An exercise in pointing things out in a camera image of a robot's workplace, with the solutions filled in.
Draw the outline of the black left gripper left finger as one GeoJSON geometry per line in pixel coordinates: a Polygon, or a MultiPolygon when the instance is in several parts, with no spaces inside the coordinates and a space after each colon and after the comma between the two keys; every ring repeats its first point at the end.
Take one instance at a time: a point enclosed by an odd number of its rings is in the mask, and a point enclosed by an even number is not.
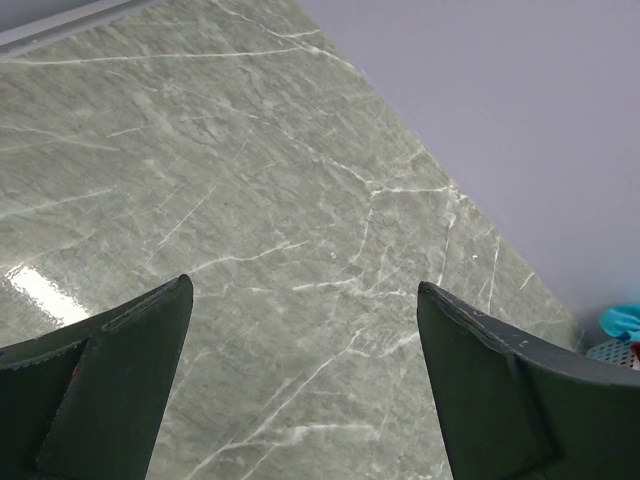
{"type": "Polygon", "coordinates": [[[179,277],[1,349],[4,479],[143,479],[193,309],[179,277]]]}

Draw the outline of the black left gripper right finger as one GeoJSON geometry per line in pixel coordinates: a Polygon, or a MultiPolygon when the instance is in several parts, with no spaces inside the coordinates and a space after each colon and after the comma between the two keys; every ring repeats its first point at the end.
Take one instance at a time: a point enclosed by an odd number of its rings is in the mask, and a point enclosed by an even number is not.
{"type": "Polygon", "coordinates": [[[639,373],[422,282],[417,324],[456,479],[636,479],[639,373]]]}

